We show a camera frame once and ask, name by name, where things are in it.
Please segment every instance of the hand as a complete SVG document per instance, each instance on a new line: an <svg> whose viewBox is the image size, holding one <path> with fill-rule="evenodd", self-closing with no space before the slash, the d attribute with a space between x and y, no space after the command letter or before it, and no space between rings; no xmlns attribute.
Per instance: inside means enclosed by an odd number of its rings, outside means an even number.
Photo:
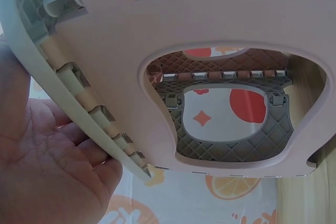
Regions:
<svg viewBox="0 0 336 224"><path fill-rule="evenodd" d="M97 223L122 166L51 100L28 99L29 82L2 39L0 223Z"/></svg>

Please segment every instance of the orange slice print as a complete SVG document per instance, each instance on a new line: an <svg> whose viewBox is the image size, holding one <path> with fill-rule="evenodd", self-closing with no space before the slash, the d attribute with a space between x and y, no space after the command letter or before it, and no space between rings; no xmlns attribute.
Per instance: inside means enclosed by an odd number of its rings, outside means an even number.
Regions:
<svg viewBox="0 0 336 224"><path fill-rule="evenodd" d="M209 191L218 199L233 200L244 197L253 191L260 178L234 178L205 176Z"/></svg>
<svg viewBox="0 0 336 224"><path fill-rule="evenodd" d="M148 169L152 174L152 179L145 183L146 186L155 186L164 182L164 170L157 169L152 165L148 165Z"/></svg>
<svg viewBox="0 0 336 224"><path fill-rule="evenodd" d="M159 224L152 210L132 198L113 195L105 216L98 224Z"/></svg>

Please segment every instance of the cutout opening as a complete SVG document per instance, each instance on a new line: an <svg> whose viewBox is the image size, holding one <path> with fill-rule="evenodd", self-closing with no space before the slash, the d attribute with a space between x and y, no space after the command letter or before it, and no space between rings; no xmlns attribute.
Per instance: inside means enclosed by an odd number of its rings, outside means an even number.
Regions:
<svg viewBox="0 0 336 224"><path fill-rule="evenodd" d="M164 103L170 94L181 98L181 104L166 107L177 133L176 151L188 158L257 162L277 156L324 89L326 73L300 56L248 48L234 57L202 61L186 51L153 60L147 75ZM202 101L215 86L222 86L215 102ZM202 132L214 118L217 128Z"/></svg>

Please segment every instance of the plastic hinge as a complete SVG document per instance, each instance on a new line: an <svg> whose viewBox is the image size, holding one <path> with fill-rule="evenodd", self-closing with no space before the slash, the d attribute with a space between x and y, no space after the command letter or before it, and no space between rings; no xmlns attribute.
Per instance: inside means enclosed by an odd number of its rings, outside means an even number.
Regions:
<svg viewBox="0 0 336 224"><path fill-rule="evenodd" d="M269 102L273 106L283 106L286 103L286 96L279 93L272 93Z"/></svg>
<svg viewBox="0 0 336 224"><path fill-rule="evenodd" d="M163 98L168 110L182 110L183 109L183 96L180 94L167 94Z"/></svg>

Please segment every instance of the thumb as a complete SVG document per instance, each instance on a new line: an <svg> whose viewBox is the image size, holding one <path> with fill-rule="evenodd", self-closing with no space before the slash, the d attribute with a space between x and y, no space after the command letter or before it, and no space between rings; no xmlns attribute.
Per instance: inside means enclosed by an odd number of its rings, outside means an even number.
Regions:
<svg viewBox="0 0 336 224"><path fill-rule="evenodd" d="M20 137L26 127L30 76L0 37L0 135Z"/></svg>

